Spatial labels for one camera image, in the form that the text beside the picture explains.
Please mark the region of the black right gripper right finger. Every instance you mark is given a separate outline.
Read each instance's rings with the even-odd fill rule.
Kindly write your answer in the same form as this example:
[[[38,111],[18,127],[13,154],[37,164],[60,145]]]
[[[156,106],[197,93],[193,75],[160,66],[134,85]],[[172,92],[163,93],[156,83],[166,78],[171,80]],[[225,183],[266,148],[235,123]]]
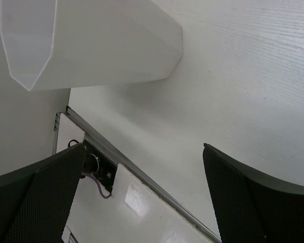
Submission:
[[[203,162],[222,242],[304,242],[304,186],[204,145]]]

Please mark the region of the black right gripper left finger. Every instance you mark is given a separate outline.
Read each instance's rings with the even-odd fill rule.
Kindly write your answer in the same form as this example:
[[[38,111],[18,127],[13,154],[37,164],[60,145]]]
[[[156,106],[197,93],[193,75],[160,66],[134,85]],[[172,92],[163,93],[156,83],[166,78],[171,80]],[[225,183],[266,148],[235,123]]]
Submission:
[[[81,177],[82,143],[0,176],[0,242],[62,242]]]

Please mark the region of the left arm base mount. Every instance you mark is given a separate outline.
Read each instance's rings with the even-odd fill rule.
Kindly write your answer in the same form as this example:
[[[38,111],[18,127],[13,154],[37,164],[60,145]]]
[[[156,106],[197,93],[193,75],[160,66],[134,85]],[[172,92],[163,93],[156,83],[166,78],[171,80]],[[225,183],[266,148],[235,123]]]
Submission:
[[[88,141],[84,140],[82,143],[86,150],[86,158],[81,179],[86,177],[92,179],[96,183],[101,197],[108,199],[111,197],[117,166]]]

